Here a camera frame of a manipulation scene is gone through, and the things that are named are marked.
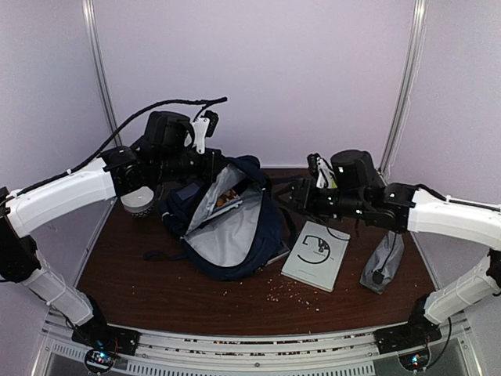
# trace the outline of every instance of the logo on book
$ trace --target logo on book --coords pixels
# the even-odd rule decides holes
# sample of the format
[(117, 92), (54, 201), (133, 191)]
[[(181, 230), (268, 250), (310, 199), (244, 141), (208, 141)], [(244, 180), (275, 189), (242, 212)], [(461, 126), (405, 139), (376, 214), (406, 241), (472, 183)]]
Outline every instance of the logo on book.
[(303, 244), (307, 245), (308, 248), (312, 248), (311, 246), (315, 245), (313, 252), (310, 252), (308, 254), (308, 259), (302, 257), (301, 255), (297, 255), (298, 258), (303, 262), (307, 262), (308, 264), (321, 264), (322, 262), (325, 262), (330, 256), (329, 244), (321, 237), (316, 237), (315, 235), (306, 235), (303, 239)]

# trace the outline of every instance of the wood surface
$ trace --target wood surface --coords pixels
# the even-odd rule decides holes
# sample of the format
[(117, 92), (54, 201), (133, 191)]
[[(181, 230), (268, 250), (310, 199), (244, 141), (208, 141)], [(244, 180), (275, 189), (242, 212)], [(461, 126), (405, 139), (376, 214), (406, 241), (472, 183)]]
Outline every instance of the wood surface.
[[(273, 170), (274, 176), (297, 170)], [(298, 230), (305, 219), (293, 215)], [(433, 291), (416, 245), (404, 236), (405, 251), (394, 280), (382, 295), (363, 287), (360, 274), (386, 231), (355, 221), (331, 221), (351, 234), (334, 291), (327, 293), (280, 275), (284, 261), (254, 276), (220, 282), (189, 260), (143, 261), (148, 251), (175, 255), (177, 240), (155, 211), (132, 218), (115, 205), (92, 251), (78, 288), (100, 304), (111, 324), (193, 334), (307, 334), (373, 327), (407, 320), (414, 301)]]

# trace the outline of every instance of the white wall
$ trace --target white wall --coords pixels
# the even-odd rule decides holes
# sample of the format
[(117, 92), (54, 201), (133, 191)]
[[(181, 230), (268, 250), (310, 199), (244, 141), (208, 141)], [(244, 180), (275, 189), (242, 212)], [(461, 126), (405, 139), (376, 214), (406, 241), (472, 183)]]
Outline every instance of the white wall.
[[(22, 188), (73, 167), (109, 135), (80, 0), (0, 1), (0, 186)], [(72, 282), (109, 204), (43, 227), (34, 239)], [(46, 308), (0, 284), (0, 374), (26, 375)]]
[[(118, 121), (167, 98), (228, 96), (212, 147), (266, 166), (346, 148), (382, 155), (414, 1), (96, 2)], [(194, 114), (194, 109), (172, 107)], [(122, 133), (144, 129), (142, 117)]]
[[(443, 194), (501, 203), (501, 2), (429, 2), (423, 55), (391, 180), (425, 183)], [(487, 249), (420, 234), (444, 286)], [(499, 374), (501, 300), (467, 311), (489, 374)]]

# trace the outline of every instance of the backpack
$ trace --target backpack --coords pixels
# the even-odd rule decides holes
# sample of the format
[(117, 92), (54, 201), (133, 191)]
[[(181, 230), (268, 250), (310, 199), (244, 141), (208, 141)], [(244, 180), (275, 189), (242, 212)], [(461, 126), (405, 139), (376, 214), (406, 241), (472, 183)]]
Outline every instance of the backpack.
[[(192, 180), (171, 190), (160, 203), (160, 213), (168, 232), (181, 241), (184, 253), (174, 259), (186, 257), (216, 280), (237, 280), (251, 276), (283, 250), (282, 221), (271, 197), (272, 181), (259, 160), (243, 156), (226, 161), (213, 183)], [(207, 219), (229, 190), (240, 197), (239, 206)], [(293, 243), (295, 225), (280, 210)]]

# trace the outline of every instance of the gray pouch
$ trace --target gray pouch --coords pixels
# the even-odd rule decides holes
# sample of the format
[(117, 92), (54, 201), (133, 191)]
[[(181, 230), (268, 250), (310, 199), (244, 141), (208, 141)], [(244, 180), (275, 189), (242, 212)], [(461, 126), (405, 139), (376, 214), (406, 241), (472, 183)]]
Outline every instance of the gray pouch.
[(389, 231), (370, 256), (360, 276), (360, 284), (377, 294), (383, 294), (397, 273), (403, 253), (402, 235)]

